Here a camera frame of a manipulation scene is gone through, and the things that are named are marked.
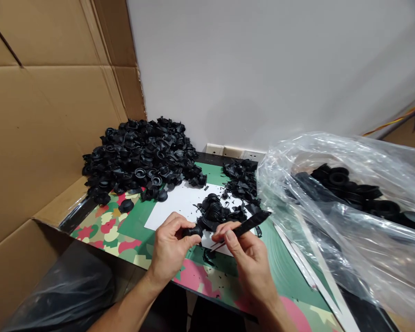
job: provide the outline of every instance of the white wall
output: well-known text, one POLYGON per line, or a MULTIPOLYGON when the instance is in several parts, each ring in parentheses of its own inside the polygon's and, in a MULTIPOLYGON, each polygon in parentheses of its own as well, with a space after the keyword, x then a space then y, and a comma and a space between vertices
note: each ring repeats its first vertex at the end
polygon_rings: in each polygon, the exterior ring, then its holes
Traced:
POLYGON ((266 151, 361 134, 415 98, 415 0, 128 0, 146 110, 266 151))

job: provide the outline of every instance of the electrical outlet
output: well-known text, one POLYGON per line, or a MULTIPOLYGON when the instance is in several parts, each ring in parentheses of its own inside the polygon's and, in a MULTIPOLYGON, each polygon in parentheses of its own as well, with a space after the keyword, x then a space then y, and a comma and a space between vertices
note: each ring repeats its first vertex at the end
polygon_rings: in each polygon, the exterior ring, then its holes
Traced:
POLYGON ((250 159, 252 161, 262 161, 264 156, 266 155, 265 152, 257 152, 257 151, 244 151, 242 159, 250 159))
POLYGON ((208 143, 207 146, 206 146, 206 153, 214 154, 214 155, 223 155, 223 150, 224 149, 225 149, 225 147, 223 145, 208 143))
POLYGON ((231 158, 241 158, 243 155, 243 149, 240 148, 233 148, 225 146, 225 149, 223 150, 223 156, 225 157, 231 157, 231 158))

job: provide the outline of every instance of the camouflage cutting mat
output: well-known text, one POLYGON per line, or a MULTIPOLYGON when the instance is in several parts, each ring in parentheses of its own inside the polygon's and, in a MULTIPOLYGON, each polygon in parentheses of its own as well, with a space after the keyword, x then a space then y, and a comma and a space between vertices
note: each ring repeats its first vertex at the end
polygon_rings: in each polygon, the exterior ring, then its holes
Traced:
MULTIPOLYGON (((207 174, 208 184, 222 185, 228 181, 220 166, 197 163, 207 174)), ((154 207, 160 203, 141 202, 140 195, 112 193, 106 206, 96 207, 71 234, 82 242, 100 248, 114 256, 148 269, 154 250, 154 231, 144 227, 154 207), (120 213, 119 205, 131 199, 135 207, 129 213, 120 213)), ((300 332, 342 332, 321 294, 308 286, 301 272, 268 219, 261 226, 271 272, 281 300, 300 332)), ((238 281, 237 265, 233 257, 217 254, 214 266, 203 261, 204 249, 192 248, 173 281, 195 293, 220 301, 233 308, 250 313, 238 281)))

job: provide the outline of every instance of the hand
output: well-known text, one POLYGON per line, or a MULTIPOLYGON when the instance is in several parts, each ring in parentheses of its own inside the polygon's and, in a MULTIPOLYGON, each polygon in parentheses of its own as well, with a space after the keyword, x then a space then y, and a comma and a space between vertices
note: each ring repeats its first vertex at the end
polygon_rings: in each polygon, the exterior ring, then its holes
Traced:
POLYGON ((193 228, 195 224, 172 212, 155 232, 154 253, 147 275, 159 285, 165 286, 178 273, 188 250, 201 242, 199 235, 181 238, 181 228, 193 228))
POLYGON ((239 221, 219 225, 212 240, 225 240, 237 261, 240 282, 251 301, 265 305, 277 303, 279 298, 269 269, 266 246, 251 232, 237 239, 232 230, 240 225, 239 221))

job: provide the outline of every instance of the finger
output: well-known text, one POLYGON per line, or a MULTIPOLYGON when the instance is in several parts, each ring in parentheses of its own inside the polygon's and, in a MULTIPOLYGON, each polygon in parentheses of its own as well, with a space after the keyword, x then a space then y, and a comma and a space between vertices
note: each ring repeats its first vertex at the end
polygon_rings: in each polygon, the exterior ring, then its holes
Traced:
POLYGON ((252 232, 249 231, 240 236, 238 238, 238 242, 240 242, 241 247, 244 251, 250 247, 259 248, 261 246, 265 246, 263 241, 261 241, 256 235, 252 234, 252 232))
POLYGON ((188 221, 185 217, 177 217, 166 225, 166 228, 174 235, 180 228, 194 228, 195 223, 188 221))
POLYGON ((229 230, 226 232, 225 241, 227 248, 235 257, 237 263, 244 263, 244 260, 246 259, 246 254, 244 253, 243 248, 241 247, 240 242, 238 242, 237 236, 233 231, 229 230))
POLYGON ((181 214, 174 211, 169 215, 169 217, 166 218, 165 222, 162 225, 167 225, 171 221, 173 221, 175 218, 178 218, 178 217, 184 218, 181 214))
POLYGON ((217 233, 220 233, 221 232, 221 230, 226 226, 226 225, 230 225, 230 224, 232 224, 233 223, 233 221, 228 221, 228 222, 225 222, 224 224, 220 224, 220 225, 218 225, 218 227, 217 227, 217 229, 215 230, 215 234, 217 234, 217 233))
POLYGON ((234 230, 237 227, 239 227, 241 225, 241 222, 239 221, 229 221, 227 223, 221 224, 220 226, 222 226, 220 229, 218 226, 217 227, 217 231, 215 232, 214 235, 212 235, 212 240, 215 242, 220 242, 224 239, 225 237, 225 233, 229 230, 234 230))
POLYGON ((181 240, 178 241, 179 245, 181 245, 185 252, 187 252, 193 246, 199 244, 202 241, 202 238, 198 234, 191 235, 190 237, 183 237, 181 240))

